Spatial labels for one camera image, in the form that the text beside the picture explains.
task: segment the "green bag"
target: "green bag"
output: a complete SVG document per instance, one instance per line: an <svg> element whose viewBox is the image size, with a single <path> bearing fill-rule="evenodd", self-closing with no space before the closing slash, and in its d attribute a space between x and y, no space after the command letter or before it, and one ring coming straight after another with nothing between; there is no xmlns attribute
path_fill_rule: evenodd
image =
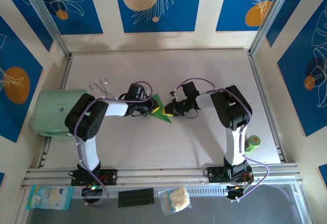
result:
<svg viewBox="0 0 327 224"><path fill-rule="evenodd" d="M68 113L86 90L52 90L38 98L31 120L31 128L42 136L69 138L65 126Z"/></svg>

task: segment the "green triangular object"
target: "green triangular object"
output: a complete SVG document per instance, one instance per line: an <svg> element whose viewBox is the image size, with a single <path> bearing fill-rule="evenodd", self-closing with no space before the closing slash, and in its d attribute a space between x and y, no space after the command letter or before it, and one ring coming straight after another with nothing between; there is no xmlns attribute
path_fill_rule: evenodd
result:
<svg viewBox="0 0 327 224"><path fill-rule="evenodd" d="M172 121L170 121L169 117L166 116L166 115L164 115L164 114L162 114L162 111L164 109L164 105L162 104L159 95L158 94L153 95L152 98L155 99L156 101L158 101L158 103L160 105L160 108L155 113L152 113L150 115L171 123Z"/></svg>

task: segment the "white table surface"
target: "white table surface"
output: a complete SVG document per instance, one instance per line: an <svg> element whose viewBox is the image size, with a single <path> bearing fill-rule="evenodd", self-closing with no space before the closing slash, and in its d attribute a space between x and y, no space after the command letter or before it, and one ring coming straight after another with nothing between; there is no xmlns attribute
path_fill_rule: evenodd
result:
<svg viewBox="0 0 327 224"><path fill-rule="evenodd" d="M245 51L155 51L111 52L75 55L66 89L83 88L108 79L107 90L115 96L127 92L133 82L147 81L164 105L169 94L191 77L206 78L217 88L235 84L253 110L246 135L257 135L261 145L249 158L263 163L280 163L268 120ZM194 81L199 92L211 89ZM214 108L199 111L195 119L171 118L172 123L152 116L105 117L97 134L97 152L104 167L154 167L223 164L226 132ZM75 167L75 139L52 138L45 168Z"/></svg>

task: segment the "tape roll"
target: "tape roll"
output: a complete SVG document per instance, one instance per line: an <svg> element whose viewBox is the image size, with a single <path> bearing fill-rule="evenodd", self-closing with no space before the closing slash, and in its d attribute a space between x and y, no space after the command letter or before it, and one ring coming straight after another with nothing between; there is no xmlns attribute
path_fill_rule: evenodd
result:
<svg viewBox="0 0 327 224"><path fill-rule="evenodd" d="M261 143L258 136L250 136L245 142L245 152L251 152L255 150Z"/></svg>

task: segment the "plastic bag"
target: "plastic bag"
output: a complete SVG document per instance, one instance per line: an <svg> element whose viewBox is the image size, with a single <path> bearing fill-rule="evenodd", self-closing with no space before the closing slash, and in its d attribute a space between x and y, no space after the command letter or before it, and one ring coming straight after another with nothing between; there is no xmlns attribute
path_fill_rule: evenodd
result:
<svg viewBox="0 0 327 224"><path fill-rule="evenodd" d="M26 208L68 210L74 187L40 187L33 186Z"/></svg>
<svg viewBox="0 0 327 224"><path fill-rule="evenodd" d="M159 199L164 215L170 215L183 209L192 208L190 196L184 186L159 192Z"/></svg>

